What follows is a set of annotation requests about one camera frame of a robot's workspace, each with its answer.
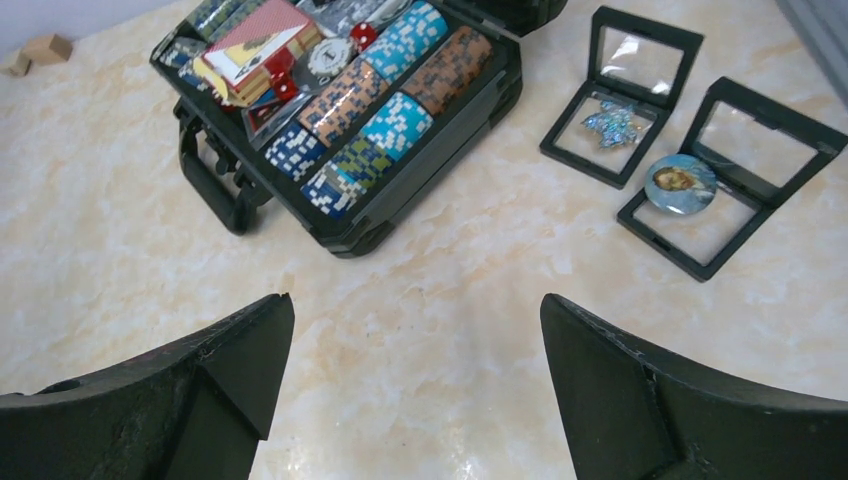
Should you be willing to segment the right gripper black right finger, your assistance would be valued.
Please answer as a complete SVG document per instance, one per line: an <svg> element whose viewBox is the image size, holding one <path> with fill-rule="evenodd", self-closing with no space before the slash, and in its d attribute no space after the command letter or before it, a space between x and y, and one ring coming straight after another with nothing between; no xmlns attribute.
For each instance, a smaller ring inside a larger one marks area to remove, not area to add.
<svg viewBox="0 0 848 480"><path fill-rule="evenodd" d="M681 356L557 294L547 361L580 479L843 479L845 402Z"/></svg>

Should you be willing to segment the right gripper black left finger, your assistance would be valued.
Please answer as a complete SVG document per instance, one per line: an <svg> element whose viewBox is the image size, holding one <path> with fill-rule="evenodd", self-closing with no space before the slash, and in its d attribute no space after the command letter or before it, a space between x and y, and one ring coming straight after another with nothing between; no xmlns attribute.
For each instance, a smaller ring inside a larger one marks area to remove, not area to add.
<svg viewBox="0 0 848 480"><path fill-rule="evenodd" d="M111 367L1 398L5 479L245 479L292 343L287 294Z"/></svg>

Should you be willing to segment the blue glitter leaf brooch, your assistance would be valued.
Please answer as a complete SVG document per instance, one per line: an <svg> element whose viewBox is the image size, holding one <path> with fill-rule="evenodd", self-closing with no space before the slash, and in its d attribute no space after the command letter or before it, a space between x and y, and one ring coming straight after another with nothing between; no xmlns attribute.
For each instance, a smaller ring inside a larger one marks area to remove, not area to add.
<svg viewBox="0 0 848 480"><path fill-rule="evenodd" d="M599 110L585 117L581 125L599 136L600 148L625 147L639 140L640 127L634 123L634 115L633 105L603 100Z"/></svg>

